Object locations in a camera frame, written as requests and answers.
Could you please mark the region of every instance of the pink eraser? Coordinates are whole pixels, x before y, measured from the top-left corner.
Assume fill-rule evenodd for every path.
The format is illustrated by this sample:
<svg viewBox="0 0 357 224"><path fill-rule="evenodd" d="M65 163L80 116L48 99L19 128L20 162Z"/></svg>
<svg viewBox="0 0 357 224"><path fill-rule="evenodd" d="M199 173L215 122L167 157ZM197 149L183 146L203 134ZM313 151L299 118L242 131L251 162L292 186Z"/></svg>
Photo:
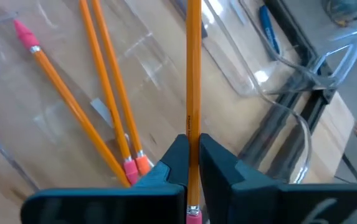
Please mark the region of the pink eraser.
<svg viewBox="0 0 357 224"><path fill-rule="evenodd" d="M186 215L186 224L202 224L202 212L198 215Z"/></svg>
<svg viewBox="0 0 357 224"><path fill-rule="evenodd" d="M21 21L14 20L16 35L19 40L23 43L23 46L30 50L33 46L40 45L40 42L37 40L33 32L29 30Z"/></svg>
<svg viewBox="0 0 357 224"><path fill-rule="evenodd" d="M130 181L132 185L136 184L139 177L138 177L138 169L136 168L135 161L125 162L123 166L128 181Z"/></svg>

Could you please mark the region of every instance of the wooden table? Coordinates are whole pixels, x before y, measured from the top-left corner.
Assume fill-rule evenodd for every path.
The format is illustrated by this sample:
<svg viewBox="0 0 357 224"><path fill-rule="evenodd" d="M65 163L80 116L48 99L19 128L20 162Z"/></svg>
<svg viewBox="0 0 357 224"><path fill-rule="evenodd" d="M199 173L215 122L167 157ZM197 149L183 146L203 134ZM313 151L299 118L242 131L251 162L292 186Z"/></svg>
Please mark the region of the wooden table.
<svg viewBox="0 0 357 224"><path fill-rule="evenodd" d="M107 0L103 9L144 150L155 162L176 135L185 132L184 22L169 1L154 0L149 4L127 0L135 14L122 2ZM15 5L0 0L0 14L14 9ZM121 161L113 129L90 104L96 98L102 100L103 94L78 3L47 1L40 6L23 11L19 19L37 34L61 77ZM249 1L248 6L256 13L260 5ZM271 61L250 23L243 26L230 22L236 19L231 12L222 12L220 16L229 29L238 30L233 38L242 40L239 49L250 70L236 57L216 23L207 21L204 14L209 37L204 40L202 50L202 131L237 154L259 127L271 104L259 97L238 95L211 55L216 60L231 61L225 64L225 69L235 68L244 77L248 77L249 72L270 68ZM297 62L298 56L275 20L273 25L281 48L286 49L285 58ZM216 54L218 50L225 56ZM262 86L277 88L292 72L279 65L274 78ZM297 111L301 111L306 99L304 95L296 106ZM296 125L293 118L287 122L263 160L261 171L268 168L290 128ZM336 94L312 136L312 160L305 182L331 181L353 123L351 113ZM0 23L0 140L42 189L120 186L53 86L16 39L11 21ZM9 173L13 170L0 155L0 177ZM1 216L17 222L22 195L29 194L31 191L19 177L0 178Z"/></svg>

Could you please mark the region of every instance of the pencil eraser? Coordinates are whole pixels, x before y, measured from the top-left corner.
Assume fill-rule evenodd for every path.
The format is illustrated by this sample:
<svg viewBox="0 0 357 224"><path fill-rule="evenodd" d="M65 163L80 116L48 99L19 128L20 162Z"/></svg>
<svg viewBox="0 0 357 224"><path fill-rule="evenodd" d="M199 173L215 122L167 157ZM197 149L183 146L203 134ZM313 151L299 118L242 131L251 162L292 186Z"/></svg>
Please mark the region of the pencil eraser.
<svg viewBox="0 0 357 224"><path fill-rule="evenodd" d="M21 21L14 20L14 25L17 38L21 40L23 46L27 50L30 50L30 48L33 46L40 45L40 42L37 40L33 32L31 32L31 30L29 30L29 28L27 28Z"/></svg>
<svg viewBox="0 0 357 224"><path fill-rule="evenodd" d="M186 215L186 224L202 224L202 212L198 215Z"/></svg>
<svg viewBox="0 0 357 224"><path fill-rule="evenodd" d="M136 168L135 161L125 162L123 166L128 181L130 181L132 185L136 184L138 181L138 169Z"/></svg>
<svg viewBox="0 0 357 224"><path fill-rule="evenodd" d="M146 155L136 158L135 161L141 175L146 175L151 170L148 157Z"/></svg>

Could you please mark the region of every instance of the pencil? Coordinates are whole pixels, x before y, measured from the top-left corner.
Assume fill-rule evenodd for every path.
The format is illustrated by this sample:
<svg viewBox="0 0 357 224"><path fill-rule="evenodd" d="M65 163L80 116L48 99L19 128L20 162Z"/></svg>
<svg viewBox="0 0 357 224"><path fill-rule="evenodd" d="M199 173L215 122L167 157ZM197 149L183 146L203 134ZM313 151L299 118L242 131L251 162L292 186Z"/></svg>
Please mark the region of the pencil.
<svg viewBox="0 0 357 224"><path fill-rule="evenodd" d="M121 103L123 105L123 112L127 121L128 130L131 135L134 149L136 151L137 158L135 159L138 169L140 170L141 175L146 175L150 170L150 165L148 163L148 157L144 154L142 150L142 145L138 131L135 125L135 120L133 113L131 111L130 101L128 100L126 90L124 87L123 78L121 76L121 71L118 66L118 61L116 54L113 48L112 40L109 36L108 27L103 16L102 8L100 6L99 0L92 0L93 10L95 13L95 18L97 20L101 38L103 40L103 45L106 50L107 59L112 68L113 79L116 84L117 92L120 97Z"/></svg>
<svg viewBox="0 0 357 224"><path fill-rule="evenodd" d="M85 30L87 31L88 39L90 41L95 66L97 68L101 86L105 94L106 105L109 108L112 121L115 125L117 142L120 147L121 154L124 158L124 170L130 183L135 184L138 181L138 169L136 168L135 161L131 158L130 148L128 147L128 143L125 138L125 132L123 125L121 124L120 115L118 114L115 97L113 95L112 88L110 87L108 73L99 47L97 34L95 33L95 29L93 27L87 0L80 0L80 9L83 15Z"/></svg>
<svg viewBox="0 0 357 224"><path fill-rule="evenodd" d="M119 163L116 161L115 157L110 152L104 141L102 141L102 138L98 134L97 130L92 126L90 120L87 118L87 115L75 100L73 94L67 88L55 68L49 62L47 56L40 48L39 41L36 39L34 34L17 20L14 21L14 25L18 38L23 43L24 47L30 50L30 52L33 54L37 63L41 66L49 80L55 86L56 90L59 92L67 106L72 111L73 115L76 117L77 121L82 125L84 131L94 143L99 154L103 157L111 170L114 171L122 184L125 187L130 187L131 185L126 178L123 169L120 167Z"/></svg>
<svg viewBox="0 0 357 224"><path fill-rule="evenodd" d="M186 135L189 139L187 223L202 223L199 207L199 136L201 132L201 0L188 3L186 19Z"/></svg>

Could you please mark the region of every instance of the metal ferrule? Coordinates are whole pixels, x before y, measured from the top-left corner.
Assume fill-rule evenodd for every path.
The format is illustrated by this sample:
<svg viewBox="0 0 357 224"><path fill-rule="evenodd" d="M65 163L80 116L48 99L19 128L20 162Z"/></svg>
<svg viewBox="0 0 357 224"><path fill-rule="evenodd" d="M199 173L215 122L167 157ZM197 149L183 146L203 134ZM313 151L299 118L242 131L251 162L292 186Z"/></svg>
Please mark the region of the metal ferrule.
<svg viewBox="0 0 357 224"><path fill-rule="evenodd" d="M192 216L198 216L200 211L201 209L199 205L196 206L188 205L188 207L186 208L186 213Z"/></svg>
<svg viewBox="0 0 357 224"><path fill-rule="evenodd" d="M33 46L30 48L30 53L34 54L36 52L39 52L41 50L40 46Z"/></svg>
<svg viewBox="0 0 357 224"><path fill-rule="evenodd" d="M131 158L131 156L129 156L128 158L126 158L125 160L124 160L124 162L131 162L133 159Z"/></svg>
<svg viewBox="0 0 357 224"><path fill-rule="evenodd" d="M145 154L143 153L143 150L142 150L142 149L136 154L136 156L137 156L138 158L143 157L144 155L145 155Z"/></svg>

